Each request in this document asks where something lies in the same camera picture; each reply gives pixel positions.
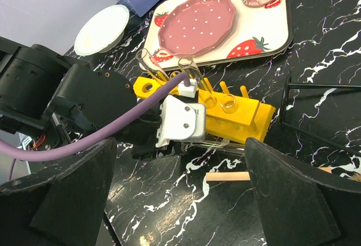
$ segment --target white bowl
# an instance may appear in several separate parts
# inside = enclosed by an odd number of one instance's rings
[[[74,43],[76,54],[88,56],[109,51],[122,39],[128,21],[129,10],[124,5],[101,10],[80,30]]]

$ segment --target test tube rack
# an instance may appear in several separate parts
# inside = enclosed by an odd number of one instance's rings
[[[212,87],[207,78],[204,80]],[[212,96],[216,98],[217,104],[213,108],[206,109],[206,132],[221,138],[244,144],[249,137],[263,142],[265,139],[271,119],[275,113],[275,107],[249,98],[245,86],[240,87],[242,96],[235,96],[237,109],[234,113],[225,113],[220,102],[222,98],[230,94],[224,81],[220,83],[222,93],[212,89]],[[134,84],[137,97],[145,99],[152,95],[161,84],[154,79],[138,77]],[[171,94],[178,94],[177,88]],[[205,104],[208,92],[199,89],[199,103]]]

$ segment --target black marble table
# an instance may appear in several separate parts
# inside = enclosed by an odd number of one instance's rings
[[[289,71],[293,82],[360,83],[361,0],[291,0],[291,8],[294,40],[283,53],[201,70],[215,90],[220,90],[221,80],[235,94],[245,85],[250,97],[277,108],[265,143],[311,165],[331,166],[335,175],[361,173],[360,157],[277,122]],[[135,81],[141,74],[135,54],[144,45],[152,14],[130,19],[122,42],[100,57],[100,68]],[[360,93],[295,90],[287,122],[359,151],[360,102]],[[108,227],[121,245],[267,245],[250,183],[205,181],[210,170],[246,170],[243,157],[194,150],[182,157],[142,162],[133,160],[130,151],[131,145],[119,145],[105,208]]]

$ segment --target white tray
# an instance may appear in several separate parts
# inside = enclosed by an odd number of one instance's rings
[[[158,39],[160,27],[156,24],[156,20],[159,21],[157,15],[162,15],[164,12],[170,13],[178,5],[186,1],[187,0],[168,0],[155,9],[144,45],[150,53],[155,54],[160,49]],[[237,8],[235,25],[231,34],[214,50],[202,56],[194,57],[194,61],[198,66],[271,56],[282,52],[288,47],[292,41],[289,0],[281,0],[279,5],[272,8],[265,8],[264,6],[250,8],[245,6],[241,0],[231,1]],[[253,38],[257,38],[258,40],[262,40],[263,38],[264,43],[268,44],[266,45],[268,50],[254,55],[248,53],[246,56],[227,58],[240,43],[248,41],[249,44],[246,45],[250,45],[249,47],[252,48],[252,41],[249,40],[253,40]],[[159,65],[166,71],[176,69],[179,58],[180,57],[172,57],[170,55],[165,61],[159,62]]]

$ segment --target strawberry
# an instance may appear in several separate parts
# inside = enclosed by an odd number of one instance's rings
[[[281,4],[282,0],[274,0],[268,4],[265,5],[265,9],[273,8]]]
[[[154,22],[158,27],[162,27],[165,18],[168,16],[168,12],[164,12],[163,14],[157,14],[154,18]]]
[[[170,60],[174,56],[169,54],[167,51],[163,49],[158,49],[157,51],[154,52],[153,57],[156,62],[161,63]]]
[[[258,40],[255,37],[253,39],[242,42],[237,45],[227,56],[227,58],[236,58],[241,56],[248,56],[253,54],[259,54],[265,52],[267,49],[265,46],[265,39],[262,37],[261,40]]]

